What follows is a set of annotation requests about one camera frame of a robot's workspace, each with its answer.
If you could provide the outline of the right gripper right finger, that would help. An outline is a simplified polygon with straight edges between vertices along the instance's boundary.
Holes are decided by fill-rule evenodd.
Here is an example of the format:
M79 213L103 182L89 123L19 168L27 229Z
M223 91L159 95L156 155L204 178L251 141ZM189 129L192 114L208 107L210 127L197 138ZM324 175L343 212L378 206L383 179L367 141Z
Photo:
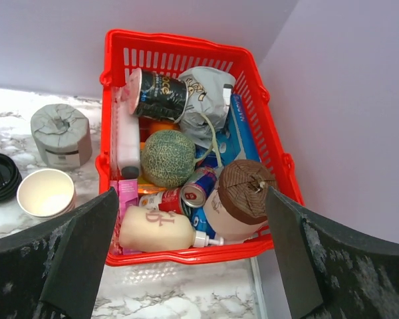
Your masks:
M399 244L270 187L266 213L292 318L399 318Z

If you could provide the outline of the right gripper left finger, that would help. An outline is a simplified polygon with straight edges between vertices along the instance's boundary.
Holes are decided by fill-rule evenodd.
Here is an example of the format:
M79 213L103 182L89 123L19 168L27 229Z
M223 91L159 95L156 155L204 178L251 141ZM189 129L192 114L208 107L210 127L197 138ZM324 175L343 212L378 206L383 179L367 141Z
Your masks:
M0 238L0 318L90 318L117 214L111 188Z

